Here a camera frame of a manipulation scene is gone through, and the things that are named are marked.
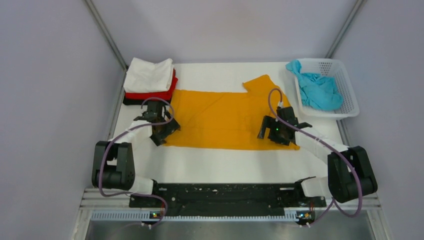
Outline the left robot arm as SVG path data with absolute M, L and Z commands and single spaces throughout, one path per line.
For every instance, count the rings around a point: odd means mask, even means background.
M 107 141 L 98 141 L 94 148 L 91 181 L 103 196 L 104 189 L 120 190 L 121 194 L 135 194 L 149 207 L 160 202 L 157 182 L 136 173 L 134 152 L 145 140 L 156 146 L 166 143 L 166 138 L 180 130 L 170 103 L 159 97 L 142 102 L 146 110 L 133 119 L 120 134 Z

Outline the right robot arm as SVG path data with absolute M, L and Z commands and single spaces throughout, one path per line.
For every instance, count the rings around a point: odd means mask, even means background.
M 301 187 L 293 192 L 297 205 L 307 206 L 314 197 L 345 203 L 377 192 L 378 183 L 363 147 L 346 146 L 325 137 L 311 124 L 299 122 L 292 107 L 277 107 L 276 114 L 263 117 L 257 137 L 304 148 L 327 166 L 326 176 L 300 181 Z

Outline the yellow t-shirt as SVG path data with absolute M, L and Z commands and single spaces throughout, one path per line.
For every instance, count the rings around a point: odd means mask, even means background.
M 207 92 L 176 89 L 171 106 L 180 130 L 166 138 L 167 147 L 226 150 L 294 150 L 294 143 L 278 144 L 259 139 L 263 117 L 271 116 L 270 108 L 282 101 L 291 104 L 286 95 L 269 93 L 277 85 L 265 74 L 242 86 L 245 92 Z

